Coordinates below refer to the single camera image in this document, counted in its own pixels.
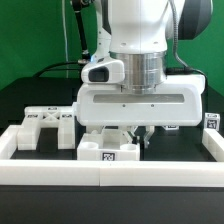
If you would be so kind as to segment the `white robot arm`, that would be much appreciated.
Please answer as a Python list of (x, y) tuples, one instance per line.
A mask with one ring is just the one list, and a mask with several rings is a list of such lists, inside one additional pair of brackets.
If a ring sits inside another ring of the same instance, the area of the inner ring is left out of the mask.
[(167, 41), (193, 39), (208, 26), (212, 0), (72, 0), (96, 8), (98, 48), (82, 70), (77, 120), (88, 133), (143, 126), (196, 126), (205, 75), (182, 61), (166, 67)]

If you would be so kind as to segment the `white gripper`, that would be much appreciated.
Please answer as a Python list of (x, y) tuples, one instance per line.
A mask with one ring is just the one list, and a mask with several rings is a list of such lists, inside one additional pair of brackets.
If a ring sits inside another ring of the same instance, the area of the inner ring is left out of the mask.
[(155, 92), (134, 95), (119, 85), (83, 84), (77, 95), (76, 116), (83, 126), (125, 126), (129, 144), (137, 126), (146, 126), (144, 147), (150, 144), (154, 126), (196, 126), (202, 120), (203, 75), (170, 75)]

